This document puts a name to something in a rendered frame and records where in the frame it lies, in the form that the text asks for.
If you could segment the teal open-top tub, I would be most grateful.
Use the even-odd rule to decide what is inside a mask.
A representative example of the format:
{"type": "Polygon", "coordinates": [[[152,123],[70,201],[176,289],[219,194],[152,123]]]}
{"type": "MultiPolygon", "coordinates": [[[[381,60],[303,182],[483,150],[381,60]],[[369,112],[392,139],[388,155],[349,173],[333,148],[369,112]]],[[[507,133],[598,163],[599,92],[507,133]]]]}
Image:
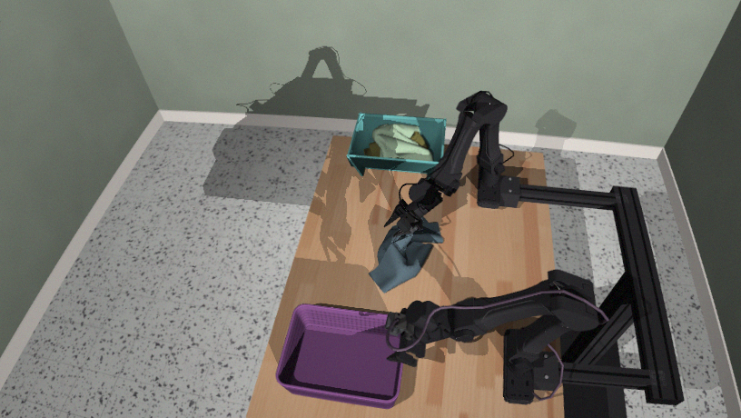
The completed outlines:
{"type": "Polygon", "coordinates": [[[418,173],[427,174],[428,176],[434,171],[436,164],[443,156],[446,121],[446,118],[359,113],[347,158],[350,159],[351,166],[354,165],[361,176],[363,176],[365,169],[418,173]],[[364,156],[363,149],[370,148],[369,144],[374,142],[372,130],[383,124],[417,125],[420,129],[420,135],[429,145],[433,154],[433,162],[364,156]]]}

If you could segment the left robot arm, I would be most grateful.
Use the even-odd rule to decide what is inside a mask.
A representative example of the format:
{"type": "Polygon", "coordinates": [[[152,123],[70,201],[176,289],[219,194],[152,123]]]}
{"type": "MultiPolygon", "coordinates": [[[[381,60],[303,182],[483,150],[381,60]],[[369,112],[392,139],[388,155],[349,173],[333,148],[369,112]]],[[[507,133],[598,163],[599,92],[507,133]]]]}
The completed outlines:
{"type": "MultiPolygon", "coordinates": [[[[548,280],[530,288],[497,297],[470,298],[453,304],[482,306],[480,309],[440,309],[431,316],[426,332],[435,342],[451,338],[465,343],[504,323],[542,315],[529,326],[507,331],[506,396],[511,400],[531,401],[534,362],[539,358],[539,353],[570,330],[588,331],[599,325],[598,312],[591,306],[564,293],[550,293],[550,290],[558,288],[596,305],[592,282],[556,269],[548,271],[548,280]]],[[[406,321],[422,330],[428,315],[439,307],[431,301],[414,301],[406,311],[406,321]]]]}

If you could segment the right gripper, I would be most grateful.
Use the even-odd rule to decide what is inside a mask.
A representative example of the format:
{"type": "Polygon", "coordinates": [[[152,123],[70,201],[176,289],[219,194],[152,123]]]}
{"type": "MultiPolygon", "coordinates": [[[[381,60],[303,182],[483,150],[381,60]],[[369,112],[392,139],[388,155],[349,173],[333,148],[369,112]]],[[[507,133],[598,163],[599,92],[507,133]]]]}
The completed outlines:
{"type": "MultiPolygon", "coordinates": [[[[415,226],[417,226],[419,228],[418,229],[418,231],[419,231],[422,228],[422,223],[423,223],[423,221],[421,220],[421,217],[423,215],[425,215],[426,213],[428,213],[430,210],[428,210],[426,207],[422,208],[421,207],[422,204],[419,204],[419,203],[416,203],[416,202],[411,202],[410,204],[407,204],[403,199],[401,199],[401,201],[402,201],[404,207],[406,208],[406,210],[410,214],[412,214],[414,217],[416,217],[417,219],[420,220],[420,223],[415,225],[415,226]]],[[[403,220],[408,224],[409,227],[412,227],[413,226],[412,223],[418,222],[418,220],[416,220],[415,218],[413,218],[412,216],[410,216],[409,214],[407,214],[407,212],[405,211],[405,209],[401,205],[401,202],[399,201],[399,204],[396,205],[396,207],[395,207],[395,209],[394,209],[394,211],[393,211],[393,213],[391,215],[392,218],[390,217],[390,219],[387,221],[387,223],[384,225],[384,227],[386,227],[387,225],[391,224],[392,222],[394,222],[399,217],[401,218],[403,215],[405,215],[403,217],[403,220]]],[[[393,237],[396,237],[396,236],[399,236],[399,235],[402,235],[402,234],[411,234],[411,232],[410,231],[407,231],[406,233],[404,233],[400,229],[395,235],[393,235],[393,237]]]]}

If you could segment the purple plastic basket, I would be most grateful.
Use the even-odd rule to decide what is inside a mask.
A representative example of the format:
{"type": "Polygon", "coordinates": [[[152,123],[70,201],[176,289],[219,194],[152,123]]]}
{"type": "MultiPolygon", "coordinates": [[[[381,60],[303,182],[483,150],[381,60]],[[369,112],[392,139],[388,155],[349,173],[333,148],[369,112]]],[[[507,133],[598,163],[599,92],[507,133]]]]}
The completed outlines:
{"type": "Polygon", "coordinates": [[[292,394],[392,408],[400,393],[403,363],[398,366],[398,362],[387,360],[395,353],[386,343],[387,316],[315,304],[298,305],[282,348],[277,382],[292,394]]]}

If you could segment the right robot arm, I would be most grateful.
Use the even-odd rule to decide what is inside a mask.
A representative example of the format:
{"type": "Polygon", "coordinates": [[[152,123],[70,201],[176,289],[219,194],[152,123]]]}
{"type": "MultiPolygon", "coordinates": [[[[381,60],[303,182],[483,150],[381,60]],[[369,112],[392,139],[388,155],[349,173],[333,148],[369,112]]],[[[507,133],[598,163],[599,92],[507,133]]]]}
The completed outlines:
{"type": "Polygon", "coordinates": [[[475,102],[472,101],[469,108],[474,96],[475,94],[458,103],[457,110],[460,111],[460,114],[456,130],[447,151],[441,157],[439,163],[436,164],[434,171],[441,167],[449,155],[447,162],[433,173],[429,180],[421,178],[418,181],[418,183],[421,183],[413,184],[409,190],[411,201],[422,204],[422,208],[426,207],[428,210],[432,210],[443,201],[442,193],[451,196],[459,189],[464,160],[478,130],[479,201],[486,204],[499,203],[499,176],[505,171],[503,165],[504,154],[501,153],[499,148],[499,122],[506,115],[508,107],[485,92],[480,92],[473,99],[475,102]],[[468,112],[466,115],[468,108],[469,111],[474,111],[474,113],[468,112]],[[481,177],[482,170],[483,176],[481,177]]]}

